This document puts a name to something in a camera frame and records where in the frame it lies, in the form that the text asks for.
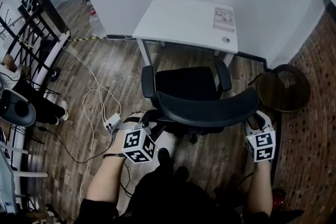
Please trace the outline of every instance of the brick wall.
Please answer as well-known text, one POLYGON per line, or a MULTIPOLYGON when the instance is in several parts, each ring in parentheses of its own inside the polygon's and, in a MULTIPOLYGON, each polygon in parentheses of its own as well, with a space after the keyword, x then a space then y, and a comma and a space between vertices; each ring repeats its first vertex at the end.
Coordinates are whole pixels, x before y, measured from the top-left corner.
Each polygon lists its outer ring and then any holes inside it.
POLYGON ((311 84, 308 106, 283 114, 274 186, 285 210, 305 213, 295 223, 325 223, 336 207, 336 23, 329 6, 290 64, 311 84))

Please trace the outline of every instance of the wooden floor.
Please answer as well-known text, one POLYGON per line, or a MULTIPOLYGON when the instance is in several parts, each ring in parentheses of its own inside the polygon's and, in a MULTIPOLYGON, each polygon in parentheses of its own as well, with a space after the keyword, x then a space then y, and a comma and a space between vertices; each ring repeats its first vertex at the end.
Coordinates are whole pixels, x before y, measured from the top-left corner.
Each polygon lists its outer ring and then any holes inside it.
MULTIPOLYGON (((59 12, 69 27, 72 27, 79 16, 76 25, 71 30, 73 37, 90 37, 89 15, 87 6, 80 0, 69 1, 59 6, 59 12)), ((144 62, 134 40, 91 40, 70 42, 68 49, 80 59, 87 62, 98 81, 109 89, 122 104, 122 118, 136 110, 151 108, 150 100, 143 97, 140 74, 144 62)), ((176 68, 210 66, 214 71, 214 52, 211 50, 191 48, 167 44, 165 48, 152 43, 149 46, 155 70, 170 70, 176 68)), ((62 52, 56 66, 61 68, 59 79, 50 83, 49 87, 61 93, 60 100, 69 104, 70 117, 59 126, 47 126, 55 132, 67 145, 71 154, 78 160, 85 160, 90 155, 92 132, 85 117, 82 101, 90 89, 97 85, 87 68, 68 52, 62 52)), ((247 59, 235 57, 230 65, 233 88, 231 94, 237 94, 247 87, 247 83, 262 71, 262 64, 247 59)), ((119 111, 115 100, 103 92, 107 117, 119 111)), ((110 135, 103 128, 98 93, 91 92, 86 99, 85 107, 94 127, 93 154, 103 151, 110 143, 110 135)), ((48 178, 29 179, 29 191, 35 195, 40 204, 52 204, 64 218, 76 218, 79 210, 79 189, 87 166, 75 163, 66 153, 60 143, 50 133, 38 130, 35 134, 45 143, 29 142, 28 149, 32 153, 29 158, 29 169, 47 172, 48 178)), ((174 168, 184 165, 190 172, 190 181, 198 184, 214 197, 214 189, 227 188, 229 184, 240 181, 245 171, 247 151, 244 146, 242 125, 226 128, 220 134, 211 134, 198 138, 193 145, 185 137, 176 139, 171 134, 164 133, 158 140, 159 146, 167 147, 173 158, 174 168)), ((89 164, 89 171, 82 188, 85 196, 88 185, 101 162, 97 157, 89 164)), ((131 182, 128 191, 134 191, 143 175, 152 171, 157 163, 131 165, 131 182)), ((124 168, 122 182, 126 184, 128 174, 124 168)), ((128 197, 120 191, 118 210, 123 212, 128 204, 128 197)))

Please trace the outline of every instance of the black shoe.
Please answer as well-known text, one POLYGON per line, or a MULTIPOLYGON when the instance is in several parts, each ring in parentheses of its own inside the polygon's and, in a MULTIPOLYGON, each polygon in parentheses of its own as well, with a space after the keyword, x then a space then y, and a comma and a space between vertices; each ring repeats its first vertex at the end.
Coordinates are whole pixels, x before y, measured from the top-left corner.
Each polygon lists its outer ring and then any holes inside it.
POLYGON ((185 166, 180 166, 174 175, 174 179, 178 182, 186 182, 188 178, 188 169, 185 166))
POLYGON ((169 152, 166 148, 161 148, 158 152, 158 161, 162 166, 173 166, 172 160, 170 159, 169 152))

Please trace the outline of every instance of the chair seat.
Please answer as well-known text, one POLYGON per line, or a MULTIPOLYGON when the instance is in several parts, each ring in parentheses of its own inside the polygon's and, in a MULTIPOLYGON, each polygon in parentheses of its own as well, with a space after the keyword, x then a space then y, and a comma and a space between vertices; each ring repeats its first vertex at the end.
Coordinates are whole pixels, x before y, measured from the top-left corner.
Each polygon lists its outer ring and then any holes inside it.
POLYGON ((155 75, 156 91, 194 101, 218 100, 210 67, 160 71, 155 75))

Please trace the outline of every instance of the chair armrest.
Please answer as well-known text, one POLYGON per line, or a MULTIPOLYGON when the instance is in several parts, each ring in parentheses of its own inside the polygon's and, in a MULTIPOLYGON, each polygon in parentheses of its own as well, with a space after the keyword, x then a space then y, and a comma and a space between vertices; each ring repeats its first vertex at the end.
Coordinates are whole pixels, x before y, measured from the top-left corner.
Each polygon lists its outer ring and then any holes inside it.
POLYGON ((216 62, 216 69, 223 91, 231 90, 231 76, 224 62, 216 62))
POLYGON ((154 71, 152 66, 145 66, 141 72, 141 87, 143 96, 151 98, 154 95, 154 71))

